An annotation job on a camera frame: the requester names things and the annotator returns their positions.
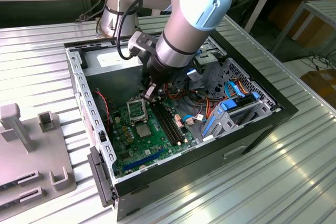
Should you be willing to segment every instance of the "power cable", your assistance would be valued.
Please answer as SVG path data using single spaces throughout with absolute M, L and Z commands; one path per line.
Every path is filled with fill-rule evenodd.
M 129 60 L 131 59 L 133 56 L 130 55 L 128 57 L 125 57 L 123 54 L 122 54 L 122 51 L 121 51 L 121 48 L 120 48 L 120 37 L 121 37 L 121 30 L 122 30 L 122 26 L 126 20 L 126 17 L 128 16 L 128 13 L 133 10 L 135 8 L 135 6 L 140 2 L 140 1 L 143 1 L 143 0 L 135 0 L 128 8 L 127 10 L 124 12 L 124 14 L 122 15 L 121 17 L 121 21 L 120 21 L 120 25 L 118 27 L 118 31 L 117 31 L 117 38 L 116 38 L 116 44 L 117 44 L 117 50 L 118 50 L 118 53 L 119 53 L 119 56 L 124 59 L 124 60 Z

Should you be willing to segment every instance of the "blue cable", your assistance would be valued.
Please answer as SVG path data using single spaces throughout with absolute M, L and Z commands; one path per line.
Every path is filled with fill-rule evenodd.
M 188 119 L 188 118 L 193 118 L 193 116 L 192 115 L 186 115 L 186 116 L 184 116 L 182 118 L 182 122 L 185 122 L 185 120 Z
M 228 81 L 227 83 L 225 83 L 224 85 L 224 91 L 227 95 L 227 97 L 231 98 L 230 92 L 229 92 L 229 88 L 228 86 L 231 85 L 232 88 L 236 91 L 237 95 L 240 97 L 245 97 L 245 95 L 240 91 L 239 87 L 232 81 Z

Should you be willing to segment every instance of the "green circuit board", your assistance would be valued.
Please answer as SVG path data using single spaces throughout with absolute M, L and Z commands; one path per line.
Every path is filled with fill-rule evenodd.
M 169 120 L 173 120 L 175 123 L 174 115 L 178 114 L 177 109 L 169 100 L 163 101 L 162 104 L 167 110 L 170 110 L 169 113 L 171 118 Z M 179 132 L 183 135 L 187 142 L 183 142 L 181 145 L 173 146 L 162 130 L 159 121 L 155 117 L 149 104 L 146 104 L 146 110 L 148 113 L 148 121 L 139 122 L 134 126 L 130 124 L 127 106 L 115 110 L 112 114 L 113 118 L 118 116 L 120 119 L 120 121 L 117 120 L 119 121 L 118 123 L 115 122 L 114 124 L 112 140 L 112 146 L 117 155 L 117 160 L 114 163 L 114 171 L 117 177 L 122 177 L 138 170 L 140 167 L 142 168 L 143 166 L 137 166 L 133 169 L 123 170 L 125 165 L 132 164 L 133 162 L 139 161 L 152 154 L 160 152 L 159 157 L 146 162 L 143 165 L 149 166 L 158 160 L 165 159 L 196 145 L 196 141 L 188 129 L 184 131 L 185 133 L 179 129 Z M 133 104 L 131 114 L 132 116 L 143 114 L 141 103 Z M 148 134 L 149 132 L 150 134 L 145 137 L 141 137 L 139 129 L 145 129 L 140 134 Z

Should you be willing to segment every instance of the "red wire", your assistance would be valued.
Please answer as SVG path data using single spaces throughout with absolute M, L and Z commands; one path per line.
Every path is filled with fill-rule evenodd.
M 106 98 L 97 90 L 95 90 L 95 93 L 97 93 L 98 95 L 100 95 L 100 97 L 102 97 L 104 103 L 105 103 L 105 108 L 106 108 L 106 113 L 107 113 L 107 132 L 110 131 L 110 112 L 109 112 L 109 107 L 107 106 L 106 103 Z

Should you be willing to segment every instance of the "metal table leg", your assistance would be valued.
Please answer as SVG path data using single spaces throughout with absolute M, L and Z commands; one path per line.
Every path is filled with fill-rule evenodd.
M 256 5 L 256 8 L 254 8 L 254 11 L 250 17 L 250 19 L 248 20 L 244 30 L 247 31 L 248 33 L 251 31 L 254 23 L 256 22 L 261 10 L 263 9 L 263 7 L 265 6 L 267 0 L 259 0 L 258 4 Z
M 293 27 L 293 25 L 295 24 L 295 22 L 298 20 L 298 18 L 301 16 L 303 10 L 305 9 L 305 4 L 306 2 L 303 1 L 301 3 L 301 5 L 299 6 L 299 8 L 296 10 L 296 12 L 294 13 L 294 15 L 291 17 L 291 19 L 289 20 L 289 22 L 287 23 L 287 25 L 285 26 L 285 28 L 282 30 L 281 34 L 279 35 L 275 45 L 273 46 L 271 53 L 274 54 L 276 52 L 276 50 L 278 49 L 278 47 L 281 45 L 282 41 L 284 40 L 284 38 L 286 37 L 287 33 L 289 33 L 289 31 L 291 30 L 291 28 Z
M 303 22 L 303 24 L 300 26 L 300 28 L 297 30 L 297 32 L 292 37 L 292 40 L 297 40 L 302 32 L 305 30 L 305 28 L 309 25 L 309 23 L 313 20 L 314 14 L 309 14 L 308 18 Z

